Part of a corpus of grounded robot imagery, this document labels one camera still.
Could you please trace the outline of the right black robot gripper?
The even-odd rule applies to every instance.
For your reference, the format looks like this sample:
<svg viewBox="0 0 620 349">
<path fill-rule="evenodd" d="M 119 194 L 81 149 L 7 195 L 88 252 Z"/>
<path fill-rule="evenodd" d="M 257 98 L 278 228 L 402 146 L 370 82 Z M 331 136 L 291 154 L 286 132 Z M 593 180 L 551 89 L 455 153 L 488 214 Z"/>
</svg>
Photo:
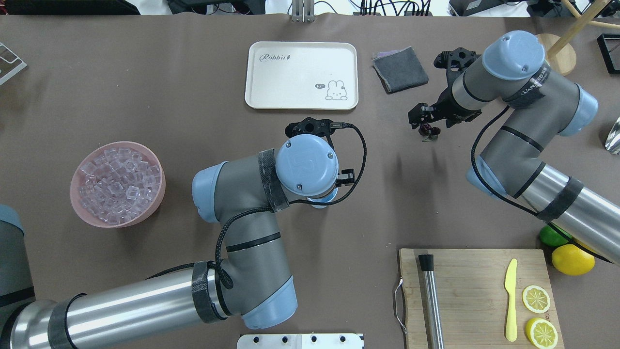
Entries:
<svg viewBox="0 0 620 349">
<path fill-rule="evenodd" d="M 409 111 L 409 124 L 412 129 L 441 120 L 446 120 L 447 128 L 450 128 L 463 121 L 470 122 L 481 114 L 483 100 L 474 97 L 465 84 L 465 70 L 478 57 L 476 52 L 463 47 L 443 51 L 436 57 L 434 66 L 445 69 L 447 88 L 436 103 L 428 106 L 421 102 Z"/>
</svg>

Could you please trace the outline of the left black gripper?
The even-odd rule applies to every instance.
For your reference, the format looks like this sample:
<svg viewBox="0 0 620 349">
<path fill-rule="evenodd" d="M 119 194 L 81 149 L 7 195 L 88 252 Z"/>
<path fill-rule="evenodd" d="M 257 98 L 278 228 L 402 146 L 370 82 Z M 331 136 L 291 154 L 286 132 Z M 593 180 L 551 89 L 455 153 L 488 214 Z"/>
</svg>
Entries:
<svg viewBox="0 0 620 349">
<path fill-rule="evenodd" d="M 286 126 L 285 187 L 340 187 L 355 182 L 353 169 L 339 170 L 329 119 L 306 118 Z"/>
</svg>

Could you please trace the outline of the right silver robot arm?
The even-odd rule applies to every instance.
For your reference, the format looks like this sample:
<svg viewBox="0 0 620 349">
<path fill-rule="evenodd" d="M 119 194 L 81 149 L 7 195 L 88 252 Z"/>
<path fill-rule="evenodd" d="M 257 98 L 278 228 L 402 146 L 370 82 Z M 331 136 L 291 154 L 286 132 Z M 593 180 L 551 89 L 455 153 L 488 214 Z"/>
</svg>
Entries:
<svg viewBox="0 0 620 349">
<path fill-rule="evenodd" d="M 469 181 L 489 196 L 520 201 L 518 208 L 618 264 L 618 206 L 540 159 L 554 137 L 574 135 L 592 121 L 596 98 L 555 72 L 543 45 L 527 31 L 503 34 L 481 55 L 461 47 L 444 51 L 434 65 L 447 71 L 447 88 L 436 103 L 409 111 L 412 129 L 471 122 L 489 102 L 502 99 L 513 112 L 480 155 L 471 152 Z"/>
</svg>

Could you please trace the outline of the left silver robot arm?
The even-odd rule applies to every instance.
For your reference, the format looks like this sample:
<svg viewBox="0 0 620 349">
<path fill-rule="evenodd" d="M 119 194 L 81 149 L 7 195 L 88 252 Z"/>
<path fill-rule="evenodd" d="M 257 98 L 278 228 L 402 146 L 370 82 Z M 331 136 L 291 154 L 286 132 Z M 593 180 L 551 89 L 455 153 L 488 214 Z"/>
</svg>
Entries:
<svg viewBox="0 0 620 349">
<path fill-rule="evenodd" d="M 331 135 L 354 124 L 306 118 L 287 126 L 279 149 L 198 172 L 192 196 L 200 217 L 220 223 L 215 257 L 146 280 L 68 300 L 38 300 L 18 213 L 1 206 L 1 347 L 99 349 L 200 322 L 240 315 L 266 329 L 296 311 L 293 276 L 275 214 L 292 204 L 337 204 L 360 174 L 340 170 Z"/>
</svg>

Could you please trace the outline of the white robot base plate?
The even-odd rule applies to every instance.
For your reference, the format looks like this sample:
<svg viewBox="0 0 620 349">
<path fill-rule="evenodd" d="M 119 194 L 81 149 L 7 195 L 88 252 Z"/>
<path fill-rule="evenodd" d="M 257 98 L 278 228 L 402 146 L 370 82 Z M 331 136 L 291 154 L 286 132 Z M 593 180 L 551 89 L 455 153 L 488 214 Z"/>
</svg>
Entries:
<svg viewBox="0 0 620 349">
<path fill-rule="evenodd" d="M 239 338 L 237 349 L 364 349 L 357 333 L 250 334 Z"/>
</svg>

